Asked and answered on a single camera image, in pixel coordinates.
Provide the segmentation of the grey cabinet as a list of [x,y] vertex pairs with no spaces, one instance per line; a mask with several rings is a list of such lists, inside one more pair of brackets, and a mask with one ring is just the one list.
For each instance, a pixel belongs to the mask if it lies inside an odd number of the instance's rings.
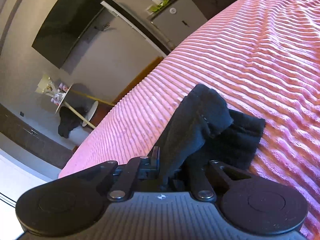
[[149,16],[148,20],[169,40],[172,48],[207,22],[192,0],[168,3],[165,8]]

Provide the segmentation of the flower bouquet on table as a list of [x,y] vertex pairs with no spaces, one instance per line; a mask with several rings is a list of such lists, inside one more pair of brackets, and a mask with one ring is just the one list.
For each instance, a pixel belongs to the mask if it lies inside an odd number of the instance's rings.
[[36,93],[44,94],[51,97],[51,102],[55,105],[60,105],[67,92],[69,91],[69,87],[64,83],[60,83],[58,86],[54,83],[52,78],[47,74],[43,74],[42,79],[37,85]]

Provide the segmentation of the round white side table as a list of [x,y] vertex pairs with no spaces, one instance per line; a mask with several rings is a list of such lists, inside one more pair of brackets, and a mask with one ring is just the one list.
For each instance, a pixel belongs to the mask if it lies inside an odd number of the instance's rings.
[[66,107],[81,120],[83,127],[95,129],[115,104],[85,93],[80,88],[79,84],[65,86],[61,83],[57,96],[53,97],[57,103],[56,113]]

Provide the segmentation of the green items on cabinet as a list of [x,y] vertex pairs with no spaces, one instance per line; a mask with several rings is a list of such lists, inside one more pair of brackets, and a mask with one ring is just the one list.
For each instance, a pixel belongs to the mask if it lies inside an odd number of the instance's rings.
[[163,2],[161,2],[159,5],[150,5],[149,7],[146,8],[146,12],[149,15],[152,15],[153,13],[156,13],[158,11],[160,11],[161,9],[163,9],[165,6],[167,6],[167,4],[169,3],[170,0],[164,0]]

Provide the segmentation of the black wall television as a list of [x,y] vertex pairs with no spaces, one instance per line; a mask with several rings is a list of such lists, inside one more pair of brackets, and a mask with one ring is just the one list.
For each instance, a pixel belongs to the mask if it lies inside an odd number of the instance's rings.
[[32,47],[55,67],[61,68],[79,39],[101,14],[102,0],[57,0]]

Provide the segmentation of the black garment on chair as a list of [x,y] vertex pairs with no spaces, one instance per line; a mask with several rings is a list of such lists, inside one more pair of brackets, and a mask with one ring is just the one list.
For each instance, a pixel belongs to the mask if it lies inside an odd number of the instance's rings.
[[70,132],[82,124],[82,119],[66,106],[60,108],[59,116],[60,124],[58,126],[58,134],[68,139]]

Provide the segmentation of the white long shelf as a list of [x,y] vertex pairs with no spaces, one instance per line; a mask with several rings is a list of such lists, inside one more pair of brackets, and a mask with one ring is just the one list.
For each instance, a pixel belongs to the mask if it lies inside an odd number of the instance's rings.
[[146,42],[155,48],[163,57],[167,57],[171,50],[154,35],[136,16],[127,11],[122,5],[115,0],[102,0],[100,4],[106,8],[112,15],[122,19],[133,30],[141,35]]

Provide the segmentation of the pink ribbed bed blanket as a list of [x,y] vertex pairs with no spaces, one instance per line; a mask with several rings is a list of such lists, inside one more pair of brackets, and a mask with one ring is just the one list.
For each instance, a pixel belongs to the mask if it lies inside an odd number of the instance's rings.
[[60,172],[145,155],[202,83],[266,127],[250,171],[295,187],[319,239],[319,0],[238,0],[186,38],[108,113]]

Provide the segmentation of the black pants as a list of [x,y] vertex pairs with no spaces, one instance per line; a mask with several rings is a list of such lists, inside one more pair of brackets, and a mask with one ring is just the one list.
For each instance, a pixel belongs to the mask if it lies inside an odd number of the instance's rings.
[[202,167],[217,160],[248,169],[265,126],[265,119],[232,110],[217,91],[196,85],[183,98],[155,143],[160,148],[160,188],[167,187],[183,163]]

